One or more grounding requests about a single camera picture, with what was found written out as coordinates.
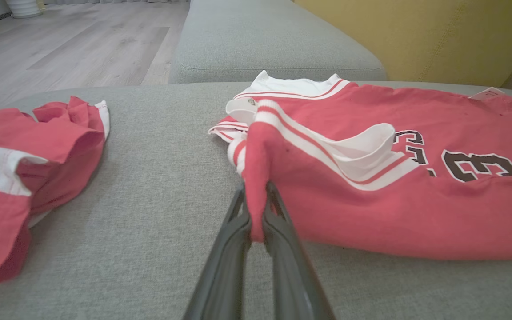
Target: red basketball jersey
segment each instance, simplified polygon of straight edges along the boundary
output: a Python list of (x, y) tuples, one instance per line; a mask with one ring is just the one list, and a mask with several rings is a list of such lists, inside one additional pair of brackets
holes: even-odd
[(303, 239), (402, 256), (512, 259), (512, 98), (262, 72), (211, 133), (231, 142), (252, 238), (273, 181)]
[(102, 156), (110, 130), (106, 102), (71, 97), (33, 110), (0, 110), (0, 282), (19, 274), (29, 227), (75, 198)]

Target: jersey number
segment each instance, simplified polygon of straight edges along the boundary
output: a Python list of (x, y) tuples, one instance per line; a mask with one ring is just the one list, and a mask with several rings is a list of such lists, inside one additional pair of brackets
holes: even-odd
[[(396, 132), (394, 143), (398, 143), (400, 138), (406, 138), (406, 152), (412, 156), (410, 158), (418, 164), (428, 165), (428, 159), (424, 152), (424, 138), (416, 130), (403, 130)], [(498, 176), (512, 176), (512, 162), (504, 156), (497, 154), (465, 154), (463, 152), (450, 152), (444, 150), (441, 154), (449, 173), (461, 182), (477, 180), (476, 174), (496, 174)], [(435, 170), (426, 167), (430, 176), (436, 176)]]
[(512, 162), (494, 153), (465, 154), (444, 150), (441, 158), (449, 173), (461, 182), (477, 180), (476, 173), (512, 176)]

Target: sofa seam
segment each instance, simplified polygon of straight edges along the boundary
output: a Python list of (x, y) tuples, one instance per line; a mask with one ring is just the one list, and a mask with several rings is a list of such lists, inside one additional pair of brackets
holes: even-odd
[(444, 48), (446, 40), (449, 38), (449, 35), (451, 35), (453, 27), (457, 25), (459, 22), (459, 19), (461, 17), (461, 14), (465, 10), (465, 6), (467, 4), (467, 0), (464, 0), (459, 7), (456, 9), (455, 14), (453, 17), (449, 20), (447, 27), (445, 27), (444, 33), (441, 35), (440, 41), (437, 43), (436, 48), (434, 49), (434, 52), (432, 56), (430, 57), (429, 61), (426, 63), (426, 66), (418, 76), (418, 81), (424, 81), (425, 77), (428, 75), (428, 72), (430, 68), (432, 67), (432, 64), (436, 57), (441, 53), (441, 50)]
[(187, 65), (184, 65), (183, 63), (181, 63), (181, 61), (178, 61), (177, 60), (177, 63), (179, 64), (179, 66), (189, 70), (189, 71), (197, 71), (197, 72), (213, 72), (213, 73), (216, 73), (216, 72), (229, 72), (229, 73), (233, 73), (233, 72), (237, 72), (237, 73), (240, 73), (240, 72), (253, 72), (253, 71), (262, 71), (262, 70), (270, 70), (270, 71), (291, 71), (291, 70), (327, 70), (327, 69), (332, 69), (332, 70), (343, 70), (343, 71), (379, 71), (379, 70), (382, 70), (384, 69), (384, 66), (382, 64), (380, 64), (380, 67), (378, 68), (375, 68), (375, 69), (349, 69), (349, 68), (345, 68), (345, 69), (341, 69), (341, 68), (335, 68), (335, 67), (325, 67), (325, 68), (245, 68), (245, 69), (226, 69), (226, 68), (223, 68), (223, 69), (203, 69), (203, 68), (193, 68), (193, 67), (189, 67)]

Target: wooden floor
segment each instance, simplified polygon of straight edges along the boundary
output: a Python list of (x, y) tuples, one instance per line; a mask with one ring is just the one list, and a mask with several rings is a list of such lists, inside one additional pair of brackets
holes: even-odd
[(0, 108), (34, 93), (167, 83), (188, 2), (47, 5), (0, 21)]

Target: gray sofa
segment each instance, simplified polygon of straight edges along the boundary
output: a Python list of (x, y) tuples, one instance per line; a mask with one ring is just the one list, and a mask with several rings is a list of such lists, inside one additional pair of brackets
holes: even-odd
[(280, 79), (386, 80), (361, 44), (290, 0), (194, 0), (169, 83)]
[[(484, 89), (368, 83), (466, 95)], [(91, 103), (105, 99), (112, 130), (87, 188), (31, 230), (22, 273), (0, 284), (0, 319), (180, 319), (240, 183), (226, 144), (207, 129), (248, 85), (80, 88), (9, 105), (28, 112), (71, 95)], [(340, 320), (512, 319), (512, 261), (432, 261), (312, 243), (305, 248)], [(272, 262), (264, 246), (254, 244), (245, 318), (273, 319), (272, 296)]]

